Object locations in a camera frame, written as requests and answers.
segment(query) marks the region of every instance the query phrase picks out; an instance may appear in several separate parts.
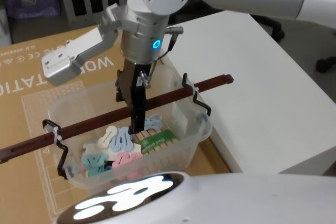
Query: purple bag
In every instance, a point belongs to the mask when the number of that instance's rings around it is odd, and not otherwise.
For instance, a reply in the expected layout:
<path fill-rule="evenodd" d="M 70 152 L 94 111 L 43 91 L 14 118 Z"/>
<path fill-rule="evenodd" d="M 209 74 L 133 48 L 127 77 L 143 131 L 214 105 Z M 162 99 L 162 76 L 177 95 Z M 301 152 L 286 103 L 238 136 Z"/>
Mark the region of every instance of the purple bag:
<path fill-rule="evenodd" d="M 60 15 L 59 0 L 6 0 L 12 18 L 35 18 Z"/>

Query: blue indicator light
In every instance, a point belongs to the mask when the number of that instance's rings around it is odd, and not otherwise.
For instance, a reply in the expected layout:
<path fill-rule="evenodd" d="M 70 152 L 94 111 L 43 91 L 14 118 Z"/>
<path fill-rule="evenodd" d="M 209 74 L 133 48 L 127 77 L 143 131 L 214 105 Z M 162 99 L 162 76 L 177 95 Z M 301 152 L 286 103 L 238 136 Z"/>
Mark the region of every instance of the blue indicator light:
<path fill-rule="evenodd" d="M 161 41 L 158 39 L 158 40 L 154 41 L 153 48 L 158 49 L 160 45 L 161 45 Z"/>

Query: black wire clip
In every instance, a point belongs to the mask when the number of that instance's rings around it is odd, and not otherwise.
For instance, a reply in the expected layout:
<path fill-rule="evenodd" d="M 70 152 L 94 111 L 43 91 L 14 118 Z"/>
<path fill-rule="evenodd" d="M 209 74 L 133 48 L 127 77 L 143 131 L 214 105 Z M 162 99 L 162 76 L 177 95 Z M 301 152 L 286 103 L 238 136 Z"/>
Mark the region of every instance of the black wire clip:
<path fill-rule="evenodd" d="M 193 88 L 193 91 L 194 91 L 194 94 L 193 94 L 193 102 L 196 103 L 197 105 L 205 108 L 207 110 L 207 115 L 210 116 L 211 115 L 211 107 L 207 104 L 205 104 L 204 102 L 201 102 L 197 99 L 198 97 L 198 88 L 196 88 L 193 83 L 191 83 L 189 80 L 188 80 L 188 74 L 187 73 L 184 73 L 183 74 L 183 79 L 182 79 L 182 86 L 183 87 L 192 87 Z"/>
<path fill-rule="evenodd" d="M 47 132 L 53 132 L 54 133 L 54 135 L 55 135 L 54 143 L 57 145 L 57 147 L 59 147 L 60 149 L 63 150 L 61 159 L 59 160 L 59 163 L 58 163 L 58 166 L 57 166 L 57 174 L 58 174 L 58 176 L 63 177 L 64 179 L 67 180 L 68 178 L 67 178 L 67 175 L 65 173 L 65 170 L 64 170 L 63 166 L 64 166 L 65 159 L 68 155 L 69 149 L 68 149 L 67 146 L 61 144 L 62 137 L 58 134 L 58 131 L 61 129 L 61 127 L 58 124 L 54 123 L 52 120 L 49 120 L 49 119 L 44 119 L 42 121 L 42 126 Z"/>

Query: clear plastic container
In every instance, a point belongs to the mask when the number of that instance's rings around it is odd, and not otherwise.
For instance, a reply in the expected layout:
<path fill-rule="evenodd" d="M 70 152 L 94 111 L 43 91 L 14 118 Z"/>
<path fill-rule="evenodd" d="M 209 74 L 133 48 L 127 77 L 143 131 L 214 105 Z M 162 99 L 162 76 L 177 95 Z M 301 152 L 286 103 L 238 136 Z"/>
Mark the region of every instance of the clear plastic container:
<path fill-rule="evenodd" d="M 154 72 L 151 88 L 146 91 L 147 98 L 181 87 L 182 80 L 175 71 L 161 65 Z M 115 102 L 115 88 L 114 82 L 107 82 L 64 96 L 50 105 L 49 118 L 61 127 L 65 127 L 122 108 L 125 106 L 124 102 Z M 132 178 L 140 178 L 157 172 L 183 170 L 188 167 L 198 143 L 211 134 L 212 126 L 206 111 L 194 104 L 191 98 L 186 98 L 147 111 L 146 117 L 152 114 L 159 114 L 162 117 L 163 123 L 175 134 L 178 142 L 96 177 L 87 178 L 81 171 L 82 146 L 84 143 L 102 137 L 108 125 L 72 137 L 62 142 L 69 148 L 64 165 L 69 181 L 76 187 L 87 189 L 90 194 L 94 194 L 129 179 L 128 174 L 136 174 Z M 129 126 L 130 118 L 113 125 Z M 53 151 L 58 162 L 61 151 L 56 146 L 53 147 Z"/>

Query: zip tie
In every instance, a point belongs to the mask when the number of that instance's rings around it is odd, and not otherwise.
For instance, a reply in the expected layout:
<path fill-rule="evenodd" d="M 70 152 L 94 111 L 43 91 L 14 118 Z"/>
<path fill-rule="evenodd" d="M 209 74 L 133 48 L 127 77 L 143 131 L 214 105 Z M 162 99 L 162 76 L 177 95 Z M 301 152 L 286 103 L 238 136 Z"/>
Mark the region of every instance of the zip tie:
<path fill-rule="evenodd" d="M 62 141 L 62 137 L 58 135 L 58 127 L 54 127 L 52 132 L 54 133 L 54 144 L 57 144 L 57 141 Z"/>
<path fill-rule="evenodd" d="M 190 87 L 193 88 L 193 96 L 195 95 L 195 93 L 198 94 L 198 92 L 199 92 L 200 89 L 197 88 L 197 87 L 195 87 L 195 84 L 194 84 L 193 82 L 191 82 L 191 81 L 187 78 L 186 83 L 187 83 Z"/>

